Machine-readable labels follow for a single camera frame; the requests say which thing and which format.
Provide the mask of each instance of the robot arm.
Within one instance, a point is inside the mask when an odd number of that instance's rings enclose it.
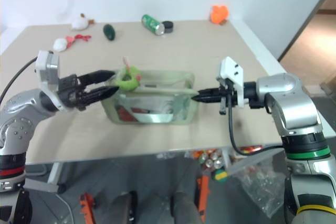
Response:
[[[290,175],[285,180],[284,204],[296,215],[292,223],[336,223],[336,161],[323,136],[318,111],[300,80],[289,73],[256,82],[243,83],[242,79],[243,69],[226,58],[217,76],[220,87],[201,90],[193,99],[220,102],[219,113],[226,114],[229,107],[229,119],[232,106],[242,107],[242,100],[251,109],[266,108],[286,153]],[[235,147],[233,136],[231,142]]]
[[[58,79],[58,57],[51,52],[39,53],[36,70],[41,89],[14,96],[0,111],[0,224],[30,222],[29,192],[23,186],[26,152],[37,124],[59,110],[84,110],[118,90],[111,86],[86,91],[86,86],[111,78],[112,71]]]

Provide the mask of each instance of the green ring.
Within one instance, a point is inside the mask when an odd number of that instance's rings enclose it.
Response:
[[[329,146],[325,149],[316,151],[316,152],[305,152],[305,153],[286,153],[286,156],[289,159],[306,159],[306,158],[315,158],[322,157],[330,154]]]

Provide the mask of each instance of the stuffed animal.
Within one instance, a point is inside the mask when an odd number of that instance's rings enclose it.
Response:
[[[82,13],[80,14],[80,17],[76,18],[71,23],[71,29],[80,31],[88,28],[89,24],[94,24],[95,21],[93,19],[87,19],[85,18],[85,15]]]
[[[90,35],[85,35],[83,36],[82,34],[77,34],[74,37],[67,36],[65,38],[59,38],[54,41],[53,45],[53,50],[56,52],[62,52],[65,51],[67,48],[71,47],[72,44],[77,40],[77,39],[82,39],[84,41],[89,41],[91,38]]]
[[[224,21],[229,16],[229,10],[226,6],[213,6],[213,11],[211,12],[211,22],[214,24],[223,24]]]

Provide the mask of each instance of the black wire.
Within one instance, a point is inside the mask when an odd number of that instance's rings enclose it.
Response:
[[[251,152],[251,153],[244,153],[242,151],[239,150],[239,148],[237,147],[236,143],[235,143],[235,138],[233,136],[233,123],[232,123],[232,96],[231,94],[227,95],[227,107],[229,110],[229,133],[230,133],[230,140],[231,140],[231,145],[233,147],[233,149],[240,155],[242,156],[252,156],[261,152],[265,152],[268,150],[272,150],[272,149],[276,149],[276,148],[283,148],[282,145],[274,145],[274,146],[270,146],[270,147],[265,147],[262,148],[261,150],[255,151],[255,152]]]
[[[1,96],[0,96],[0,106],[2,101],[5,98],[5,95],[7,93],[7,91],[9,90],[9,88],[11,87],[11,85],[13,84],[13,82],[16,80],[16,78],[19,77],[19,75],[26,69],[29,67],[30,64],[32,64],[33,62],[35,62],[37,59],[37,57],[35,57],[34,59],[30,60],[28,63],[26,63],[14,76],[13,78],[9,81],[9,83],[7,84],[7,86],[5,87],[4,91],[2,92]]]

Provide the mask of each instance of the red stripe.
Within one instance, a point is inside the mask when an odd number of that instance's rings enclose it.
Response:
[[[15,169],[8,169],[8,170],[0,170],[0,176],[8,176],[12,174],[17,174],[23,172],[25,169],[25,166],[21,166],[19,168]]]

